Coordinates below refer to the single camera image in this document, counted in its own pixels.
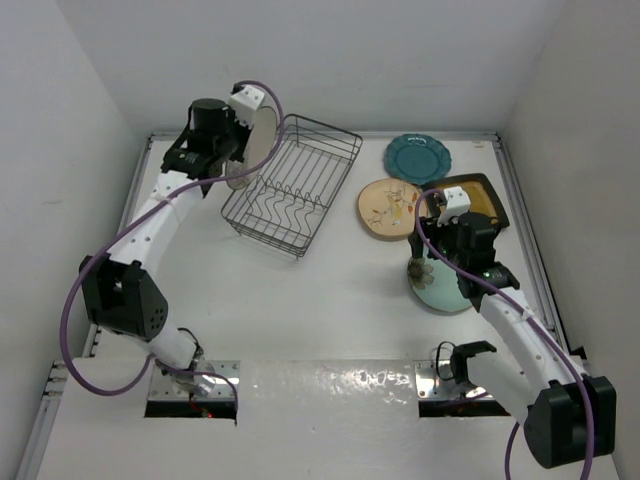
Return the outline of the light blue flower plate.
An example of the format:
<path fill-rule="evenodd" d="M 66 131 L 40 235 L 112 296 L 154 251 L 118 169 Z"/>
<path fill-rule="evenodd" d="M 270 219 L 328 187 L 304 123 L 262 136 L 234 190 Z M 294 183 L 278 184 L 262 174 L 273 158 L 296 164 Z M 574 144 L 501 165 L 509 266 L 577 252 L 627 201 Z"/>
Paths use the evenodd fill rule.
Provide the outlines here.
<path fill-rule="evenodd" d="M 410 288 L 429 308 L 457 314 L 471 307 L 459 291 L 456 273 L 440 260 L 410 257 L 406 272 Z"/>

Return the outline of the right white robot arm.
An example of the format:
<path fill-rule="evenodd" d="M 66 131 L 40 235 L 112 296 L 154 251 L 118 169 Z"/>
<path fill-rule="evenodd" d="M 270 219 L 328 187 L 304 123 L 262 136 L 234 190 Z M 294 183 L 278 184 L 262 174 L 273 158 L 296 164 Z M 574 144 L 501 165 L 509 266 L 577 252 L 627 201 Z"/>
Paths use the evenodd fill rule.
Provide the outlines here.
<path fill-rule="evenodd" d="M 496 259 L 498 233 L 493 219 L 467 212 L 445 221 L 420 216 L 409 237 L 412 262 L 437 259 L 453 270 L 461 295 L 516 361 L 510 366 L 486 340 L 457 345 L 452 379 L 484 388 L 515 419 L 540 466 L 581 463 L 587 479 L 594 459 L 614 451 L 617 392 L 573 360 L 529 308 L 515 275 Z"/>

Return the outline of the black square amber plate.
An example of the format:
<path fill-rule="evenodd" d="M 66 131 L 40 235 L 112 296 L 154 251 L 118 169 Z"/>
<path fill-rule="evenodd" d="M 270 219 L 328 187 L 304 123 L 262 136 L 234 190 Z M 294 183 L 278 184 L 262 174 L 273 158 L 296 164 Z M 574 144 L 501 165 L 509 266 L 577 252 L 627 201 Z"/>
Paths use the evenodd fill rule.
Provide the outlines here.
<path fill-rule="evenodd" d="M 424 183 L 422 191 L 460 186 L 469 196 L 470 211 L 493 218 L 501 229 L 510 226 L 506 210 L 488 177 L 483 173 L 460 174 Z"/>

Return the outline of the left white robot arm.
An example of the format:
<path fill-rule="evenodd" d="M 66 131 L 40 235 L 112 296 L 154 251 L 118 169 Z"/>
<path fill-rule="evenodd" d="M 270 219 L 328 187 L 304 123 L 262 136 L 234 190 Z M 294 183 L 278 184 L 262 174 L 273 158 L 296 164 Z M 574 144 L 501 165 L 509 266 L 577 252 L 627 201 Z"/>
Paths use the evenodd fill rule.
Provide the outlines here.
<path fill-rule="evenodd" d="M 208 179 L 221 176 L 223 162 L 244 149 L 249 133 L 224 101 L 193 101 L 185 128 L 165 152 L 152 191 L 135 214 L 133 229 L 97 260 L 83 263 L 89 320 L 132 339 L 173 369 L 188 369 L 198 346 L 170 321 L 154 275 L 178 227 L 206 197 Z"/>

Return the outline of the beige tree pattern plate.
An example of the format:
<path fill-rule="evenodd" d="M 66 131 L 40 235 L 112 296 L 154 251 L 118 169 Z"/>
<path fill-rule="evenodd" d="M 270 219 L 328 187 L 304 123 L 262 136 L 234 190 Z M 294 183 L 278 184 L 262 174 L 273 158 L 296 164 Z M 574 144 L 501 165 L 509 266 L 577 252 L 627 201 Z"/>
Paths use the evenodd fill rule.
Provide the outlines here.
<path fill-rule="evenodd" d="M 249 174 L 246 174 L 246 171 L 258 165 L 268 156 L 274 145 L 277 126 L 276 111 L 269 106 L 261 107 L 257 112 L 254 127 L 248 136 L 242 155 L 238 156 L 237 153 L 234 153 L 234 157 L 229 157 L 225 162 L 227 177 L 242 174 L 237 179 L 227 181 L 229 188 L 241 190 L 254 180 L 258 171 Z"/>

